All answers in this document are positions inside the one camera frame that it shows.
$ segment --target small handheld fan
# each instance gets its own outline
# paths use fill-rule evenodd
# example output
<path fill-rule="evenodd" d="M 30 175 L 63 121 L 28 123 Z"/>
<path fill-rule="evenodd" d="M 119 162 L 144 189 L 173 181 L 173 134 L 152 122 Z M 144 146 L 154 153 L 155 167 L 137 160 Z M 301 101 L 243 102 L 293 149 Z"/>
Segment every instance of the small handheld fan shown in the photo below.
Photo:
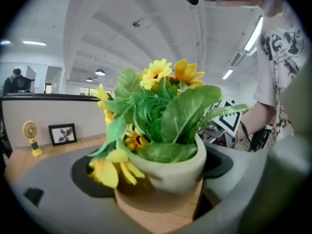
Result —
<path fill-rule="evenodd" d="M 33 149 L 32 154 L 33 156 L 37 157 L 42 154 L 42 149 L 39 148 L 37 141 L 36 141 L 36 134 L 37 134 L 37 127 L 32 121 L 25 122 L 23 126 L 24 135 L 29 138 L 29 143 L 31 148 Z"/>

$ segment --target wooden desk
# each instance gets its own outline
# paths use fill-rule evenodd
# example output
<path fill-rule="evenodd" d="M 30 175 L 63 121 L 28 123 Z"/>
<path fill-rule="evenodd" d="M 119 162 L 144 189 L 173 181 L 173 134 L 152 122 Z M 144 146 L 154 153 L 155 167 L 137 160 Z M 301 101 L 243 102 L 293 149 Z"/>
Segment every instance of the wooden desk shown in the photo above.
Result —
<path fill-rule="evenodd" d="M 85 147 L 101 145 L 105 141 L 105 135 L 92 136 L 79 139 L 76 143 L 55 146 L 43 145 L 43 154 L 33 157 L 31 148 L 16 148 L 13 150 L 11 157 L 6 166 L 4 176 L 8 183 L 17 180 L 21 175 L 50 156 L 59 155 Z M 116 197 L 119 207 L 138 224 L 151 231 L 152 233 L 168 233 L 175 231 L 187 224 L 192 223 L 192 217 L 196 208 L 201 184 L 191 202 L 181 210 L 168 214 L 154 214 L 137 210 L 125 204 L 120 198 Z"/>

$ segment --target ceiling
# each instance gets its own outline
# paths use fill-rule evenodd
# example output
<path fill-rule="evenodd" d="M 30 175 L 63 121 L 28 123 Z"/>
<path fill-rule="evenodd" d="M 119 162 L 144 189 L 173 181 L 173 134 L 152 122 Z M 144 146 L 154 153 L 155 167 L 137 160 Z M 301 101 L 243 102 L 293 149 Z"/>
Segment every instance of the ceiling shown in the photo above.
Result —
<path fill-rule="evenodd" d="M 205 0 L 197 6 L 186 0 L 31 0 L 12 24 L 12 44 L 2 54 L 39 56 L 33 63 L 65 67 L 67 79 L 77 82 L 102 68 L 107 87 L 115 86 L 125 67 L 139 72 L 155 59 L 173 64 L 186 59 L 206 72 L 205 83 L 221 83 L 259 15 L 256 8 L 217 7 Z M 21 39 L 47 46 L 24 45 Z M 255 78 L 256 53 L 233 69 L 227 83 Z"/>

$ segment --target picture frame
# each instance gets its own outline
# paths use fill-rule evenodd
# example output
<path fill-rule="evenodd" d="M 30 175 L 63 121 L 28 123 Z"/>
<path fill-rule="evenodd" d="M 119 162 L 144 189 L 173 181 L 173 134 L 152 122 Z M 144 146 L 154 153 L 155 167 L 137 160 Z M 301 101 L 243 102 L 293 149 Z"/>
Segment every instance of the picture frame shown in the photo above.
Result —
<path fill-rule="evenodd" d="M 49 133 L 53 146 L 77 142 L 75 124 L 49 125 Z"/>

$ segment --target white t-shirt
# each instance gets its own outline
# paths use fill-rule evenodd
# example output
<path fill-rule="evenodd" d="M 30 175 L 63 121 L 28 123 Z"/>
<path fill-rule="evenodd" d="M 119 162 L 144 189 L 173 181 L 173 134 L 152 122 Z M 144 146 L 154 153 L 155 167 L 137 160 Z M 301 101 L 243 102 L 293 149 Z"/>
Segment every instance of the white t-shirt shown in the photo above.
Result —
<path fill-rule="evenodd" d="M 310 39 L 286 2 L 282 13 L 272 18 L 264 17 L 257 51 L 259 79 L 254 99 L 276 109 L 275 123 L 266 145 L 271 146 L 293 134 L 291 121 L 280 104 L 279 95 L 296 77 L 311 51 Z"/>

